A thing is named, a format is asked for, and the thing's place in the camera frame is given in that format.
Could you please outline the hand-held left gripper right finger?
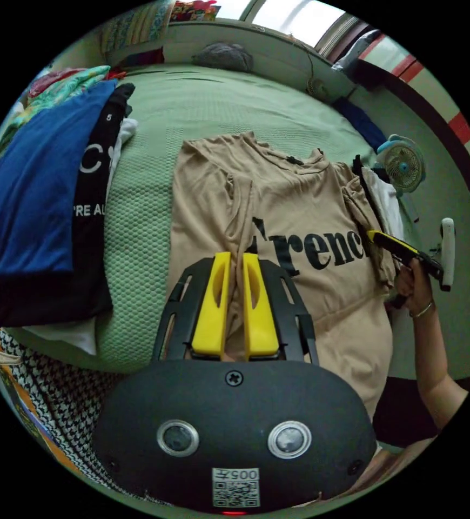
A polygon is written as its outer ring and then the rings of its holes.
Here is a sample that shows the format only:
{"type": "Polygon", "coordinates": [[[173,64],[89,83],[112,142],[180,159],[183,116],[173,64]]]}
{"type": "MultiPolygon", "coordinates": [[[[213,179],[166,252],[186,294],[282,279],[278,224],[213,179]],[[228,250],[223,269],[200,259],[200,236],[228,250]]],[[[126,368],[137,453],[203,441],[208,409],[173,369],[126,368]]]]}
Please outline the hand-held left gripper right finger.
{"type": "Polygon", "coordinates": [[[279,341],[259,258],[243,254],[243,313],[247,361],[273,357],[279,341]]]}

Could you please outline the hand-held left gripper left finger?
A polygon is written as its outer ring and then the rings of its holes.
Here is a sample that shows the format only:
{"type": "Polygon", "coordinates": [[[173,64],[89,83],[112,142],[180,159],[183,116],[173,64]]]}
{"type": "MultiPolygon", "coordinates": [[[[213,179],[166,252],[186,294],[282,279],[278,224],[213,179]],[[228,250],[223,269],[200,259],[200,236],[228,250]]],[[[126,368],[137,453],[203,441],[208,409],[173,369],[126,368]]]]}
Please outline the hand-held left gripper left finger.
{"type": "Polygon", "coordinates": [[[195,357],[224,358],[230,267],[229,252],[215,254],[191,342],[195,357]]]}

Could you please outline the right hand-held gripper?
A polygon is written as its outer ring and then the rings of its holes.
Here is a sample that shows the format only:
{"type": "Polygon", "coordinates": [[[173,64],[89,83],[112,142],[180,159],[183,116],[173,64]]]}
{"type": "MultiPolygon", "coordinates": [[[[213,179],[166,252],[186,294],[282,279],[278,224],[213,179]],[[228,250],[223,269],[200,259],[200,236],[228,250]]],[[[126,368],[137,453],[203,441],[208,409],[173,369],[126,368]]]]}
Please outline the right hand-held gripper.
{"type": "Polygon", "coordinates": [[[387,250],[401,265],[408,268],[411,261],[417,259],[423,271],[439,282],[440,289],[445,290],[445,270],[438,260],[384,232],[369,230],[366,233],[374,245],[387,250]]]}

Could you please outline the person's right hand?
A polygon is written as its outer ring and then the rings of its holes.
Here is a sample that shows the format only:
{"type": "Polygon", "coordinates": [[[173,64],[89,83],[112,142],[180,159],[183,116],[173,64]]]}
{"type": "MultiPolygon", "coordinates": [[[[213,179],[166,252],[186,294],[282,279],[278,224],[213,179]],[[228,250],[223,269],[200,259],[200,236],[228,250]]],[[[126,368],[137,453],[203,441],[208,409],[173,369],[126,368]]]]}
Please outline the person's right hand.
{"type": "Polygon", "coordinates": [[[401,267],[395,287],[405,299],[404,306],[412,318],[422,317],[434,307],[431,282],[418,258],[412,259],[408,266],[401,267]]]}

